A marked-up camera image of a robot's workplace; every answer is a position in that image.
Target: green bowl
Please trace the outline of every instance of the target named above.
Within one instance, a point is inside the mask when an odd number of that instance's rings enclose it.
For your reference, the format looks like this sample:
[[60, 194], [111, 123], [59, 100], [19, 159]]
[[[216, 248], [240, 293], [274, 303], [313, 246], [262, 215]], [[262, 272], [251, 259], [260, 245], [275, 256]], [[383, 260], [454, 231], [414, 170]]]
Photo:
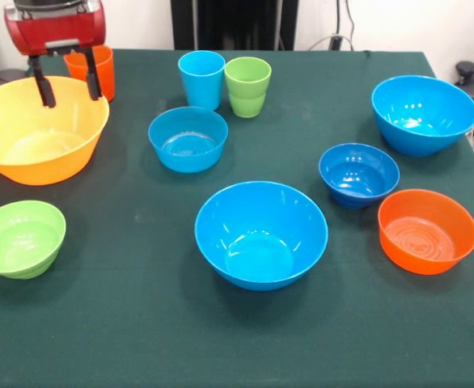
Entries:
[[39, 276], [56, 259], [65, 233], [65, 217], [51, 204], [21, 200], [0, 207], [0, 276]]

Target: light blue bowl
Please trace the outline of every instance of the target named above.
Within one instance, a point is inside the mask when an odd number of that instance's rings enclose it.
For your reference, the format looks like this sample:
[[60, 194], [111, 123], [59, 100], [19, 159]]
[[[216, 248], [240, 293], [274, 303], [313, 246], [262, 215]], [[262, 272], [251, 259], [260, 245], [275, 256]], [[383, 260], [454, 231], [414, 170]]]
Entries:
[[360, 209], [384, 198], [399, 183], [399, 167], [371, 145], [335, 145], [320, 158], [320, 175], [331, 197], [347, 208]]
[[420, 75], [381, 82], [372, 93], [375, 120], [402, 154], [427, 156], [457, 142], [474, 125], [474, 101], [450, 83]]
[[280, 289], [325, 251], [328, 227], [300, 191], [274, 182], [242, 182], [211, 196], [197, 214], [197, 245], [214, 270], [251, 291]]
[[221, 158], [228, 125], [217, 113], [205, 108], [171, 109], [149, 126], [149, 140], [159, 160], [178, 172], [199, 172]]

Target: dark blue bowl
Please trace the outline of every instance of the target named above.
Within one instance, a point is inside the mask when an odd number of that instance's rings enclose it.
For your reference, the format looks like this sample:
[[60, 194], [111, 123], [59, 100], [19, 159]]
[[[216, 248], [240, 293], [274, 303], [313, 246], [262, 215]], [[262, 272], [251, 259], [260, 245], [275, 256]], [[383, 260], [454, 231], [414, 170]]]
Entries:
[[197, 214], [201, 253], [224, 279], [252, 291], [285, 287], [325, 251], [328, 228], [302, 192], [274, 182], [242, 182], [215, 193]]
[[457, 142], [474, 125], [474, 101], [450, 83], [420, 75], [381, 82], [372, 93], [379, 131], [402, 154], [427, 156]]
[[328, 149], [320, 174], [336, 202], [364, 208], [384, 198], [399, 183], [399, 167], [385, 152], [366, 144], [347, 143]]

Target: cup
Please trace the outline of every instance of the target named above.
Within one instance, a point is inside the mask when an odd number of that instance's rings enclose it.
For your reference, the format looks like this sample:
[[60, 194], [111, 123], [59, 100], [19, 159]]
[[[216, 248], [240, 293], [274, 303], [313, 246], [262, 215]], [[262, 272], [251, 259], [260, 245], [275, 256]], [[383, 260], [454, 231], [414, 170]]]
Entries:
[[224, 74], [234, 114], [243, 118], [257, 116], [271, 78], [269, 63], [260, 58], [239, 57], [226, 64]]
[[[111, 103], [115, 98], [115, 65], [113, 62], [113, 50], [106, 45], [93, 47], [95, 67], [99, 76], [100, 90]], [[88, 65], [86, 57], [82, 53], [71, 53], [65, 55], [65, 63], [72, 78], [86, 81]]]
[[211, 51], [192, 51], [178, 61], [188, 105], [211, 111], [221, 104], [222, 73], [226, 61]]

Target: table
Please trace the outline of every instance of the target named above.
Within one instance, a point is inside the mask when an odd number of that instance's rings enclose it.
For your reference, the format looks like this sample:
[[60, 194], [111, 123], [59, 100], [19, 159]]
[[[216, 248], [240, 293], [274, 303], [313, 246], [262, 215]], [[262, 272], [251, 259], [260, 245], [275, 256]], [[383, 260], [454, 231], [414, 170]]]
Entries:
[[[269, 61], [263, 112], [219, 112], [230, 136], [209, 171], [159, 164], [150, 121], [185, 105], [182, 52], [117, 50], [116, 99], [94, 158], [64, 183], [33, 188], [0, 176], [0, 205], [39, 199], [68, 222], [55, 264], [30, 281], [0, 277], [0, 386], [471, 387], [474, 253], [440, 276], [405, 272], [383, 254], [378, 205], [333, 203], [317, 162], [330, 146], [388, 150], [402, 188], [452, 196], [474, 217], [474, 154], [466, 140], [428, 158], [390, 150], [374, 123], [373, 87], [432, 74], [421, 53], [244, 54]], [[46, 62], [65, 74], [61, 59]], [[193, 235], [198, 209], [248, 179], [294, 186], [330, 228], [320, 262], [271, 293], [217, 276]]]

